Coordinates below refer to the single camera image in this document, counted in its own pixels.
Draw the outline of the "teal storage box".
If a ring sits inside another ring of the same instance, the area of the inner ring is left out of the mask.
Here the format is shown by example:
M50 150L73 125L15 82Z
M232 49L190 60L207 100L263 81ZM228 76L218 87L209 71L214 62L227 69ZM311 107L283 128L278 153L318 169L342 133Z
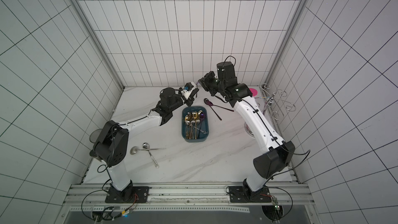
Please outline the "teal storage box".
M188 143L206 141L209 136L209 125L204 107L192 106L182 110L181 135Z

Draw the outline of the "gold slim spoon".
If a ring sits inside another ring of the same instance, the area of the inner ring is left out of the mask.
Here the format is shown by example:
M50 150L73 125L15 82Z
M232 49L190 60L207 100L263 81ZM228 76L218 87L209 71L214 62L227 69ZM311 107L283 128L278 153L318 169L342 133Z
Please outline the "gold slim spoon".
M194 124L194 126L197 127L197 126L198 126L198 123L199 123L199 114L198 114L198 112L193 112L193 114L194 114L194 117L195 117L195 124Z

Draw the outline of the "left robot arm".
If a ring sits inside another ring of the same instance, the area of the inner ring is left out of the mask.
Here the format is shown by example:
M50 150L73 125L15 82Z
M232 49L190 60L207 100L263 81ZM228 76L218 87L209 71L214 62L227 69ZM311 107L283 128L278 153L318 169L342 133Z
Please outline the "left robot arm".
M105 166L110 178L110 188L106 191L106 203L146 203L148 187L135 187L129 178L124 159L129 138L151 128L166 124L173 111L183 105L191 107L199 92L196 84L187 83L183 88L165 88L160 92L160 100L148 114L124 122L110 120L90 135L93 148L90 156Z

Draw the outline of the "silver ladle spoon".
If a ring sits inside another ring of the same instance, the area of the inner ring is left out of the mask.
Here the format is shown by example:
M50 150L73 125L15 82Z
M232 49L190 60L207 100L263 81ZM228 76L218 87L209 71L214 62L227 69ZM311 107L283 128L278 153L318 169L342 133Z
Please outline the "silver ladle spoon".
M165 148L149 148L149 149L145 149L145 148L139 148L138 146L133 146L130 149L130 154L134 155L134 154L138 153L139 151L151 151L151 150L165 150Z

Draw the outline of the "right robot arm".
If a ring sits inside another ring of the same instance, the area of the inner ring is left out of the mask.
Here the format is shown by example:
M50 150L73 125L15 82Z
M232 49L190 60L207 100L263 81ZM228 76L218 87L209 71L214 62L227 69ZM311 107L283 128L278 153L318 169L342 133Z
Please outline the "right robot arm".
M217 73L215 75L210 71L205 74L199 79L199 84L211 96L220 94L240 114L261 151L261 155L253 159L253 172L243 181L242 198L251 202L263 197L262 190L269 180L284 173L294 155L295 146L292 142L285 142L274 130L260 111L249 87L238 83L232 62L218 63Z

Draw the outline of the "rose gold spoon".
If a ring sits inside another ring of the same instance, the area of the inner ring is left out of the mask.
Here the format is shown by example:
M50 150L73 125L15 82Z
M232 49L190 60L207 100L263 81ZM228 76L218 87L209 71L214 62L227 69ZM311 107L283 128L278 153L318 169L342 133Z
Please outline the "rose gold spoon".
M191 131L192 131L192 127L195 124L195 117L193 113L189 113L189 117L190 117L190 127L191 127Z
M190 116L186 116L185 117L185 123L187 124L187 126L188 126L188 136L187 136L187 139L192 139L193 138L193 127L194 127L194 124L195 124L195 119L193 118L193 117L190 117Z

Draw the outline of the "gold ornate-handle spoon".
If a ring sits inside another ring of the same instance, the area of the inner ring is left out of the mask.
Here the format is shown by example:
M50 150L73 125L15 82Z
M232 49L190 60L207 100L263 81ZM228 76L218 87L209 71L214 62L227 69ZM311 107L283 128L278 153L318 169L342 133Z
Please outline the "gold ornate-handle spoon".
M184 123L187 126L186 129L186 139L190 139L191 138L191 129L190 129L190 117L189 117L189 113L185 116L184 118Z

